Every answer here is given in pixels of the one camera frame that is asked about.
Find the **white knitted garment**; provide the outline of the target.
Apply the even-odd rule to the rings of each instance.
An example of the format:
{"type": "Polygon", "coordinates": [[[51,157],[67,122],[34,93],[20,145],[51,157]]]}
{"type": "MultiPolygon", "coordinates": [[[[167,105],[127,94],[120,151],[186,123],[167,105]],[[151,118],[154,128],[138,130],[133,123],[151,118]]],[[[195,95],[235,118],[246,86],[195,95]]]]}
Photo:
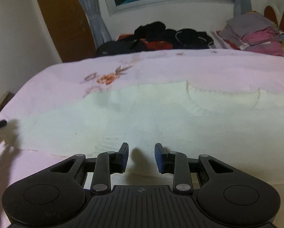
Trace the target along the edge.
{"type": "Polygon", "coordinates": [[[158,176],[154,146],[211,155],[270,183],[284,183],[284,95],[202,91],[187,82],[92,93],[74,104],[13,119],[2,130],[16,148],[94,157],[130,146],[127,170],[158,176]]]}

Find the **pile of black clothes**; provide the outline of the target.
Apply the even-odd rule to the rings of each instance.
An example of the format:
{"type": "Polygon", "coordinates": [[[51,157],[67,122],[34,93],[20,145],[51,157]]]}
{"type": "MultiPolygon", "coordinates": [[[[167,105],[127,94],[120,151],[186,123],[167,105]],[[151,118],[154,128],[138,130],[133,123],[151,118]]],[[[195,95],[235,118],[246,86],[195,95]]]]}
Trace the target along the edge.
{"type": "Polygon", "coordinates": [[[116,41],[103,43],[97,48],[96,56],[171,49],[209,49],[213,45],[212,37],[204,31],[168,29],[164,23],[157,21],[139,26],[132,34],[120,35],[116,41]]]}

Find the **stack of folded clothes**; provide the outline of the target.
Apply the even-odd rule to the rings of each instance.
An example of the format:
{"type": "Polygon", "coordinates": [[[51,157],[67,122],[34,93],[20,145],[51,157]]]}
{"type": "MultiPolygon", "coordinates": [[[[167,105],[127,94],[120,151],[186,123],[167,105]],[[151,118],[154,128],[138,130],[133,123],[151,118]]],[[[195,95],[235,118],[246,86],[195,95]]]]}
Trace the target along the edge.
{"type": "Polygon", "coordinates": [[[284,32],[258,12],[233,17],[216,33],[233,49],[284,57],[284,32]]]}

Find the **brown wooden door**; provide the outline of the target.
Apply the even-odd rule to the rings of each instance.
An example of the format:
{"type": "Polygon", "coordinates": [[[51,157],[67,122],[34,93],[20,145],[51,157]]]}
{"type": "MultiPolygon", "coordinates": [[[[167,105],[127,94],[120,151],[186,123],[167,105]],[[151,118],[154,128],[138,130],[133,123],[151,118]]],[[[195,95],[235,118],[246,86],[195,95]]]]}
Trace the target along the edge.
{"type": "Polygon", "coordinates": [[[62,62],[96,55],[93,34],[78,0],[37,0],[62,62]]]}

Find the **left grey curtain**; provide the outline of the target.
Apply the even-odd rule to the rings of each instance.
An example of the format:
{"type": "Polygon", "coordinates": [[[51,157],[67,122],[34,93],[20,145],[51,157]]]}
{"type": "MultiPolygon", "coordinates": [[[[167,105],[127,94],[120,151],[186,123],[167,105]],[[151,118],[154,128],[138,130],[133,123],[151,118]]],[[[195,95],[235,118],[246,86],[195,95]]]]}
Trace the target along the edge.
{"type": "Polygon", "coordinates": [[[111,36],[101,17],[99,0],[78,0],[85,12],[89,27],[93,34],[95,47],[111,41],[111,36]]]}

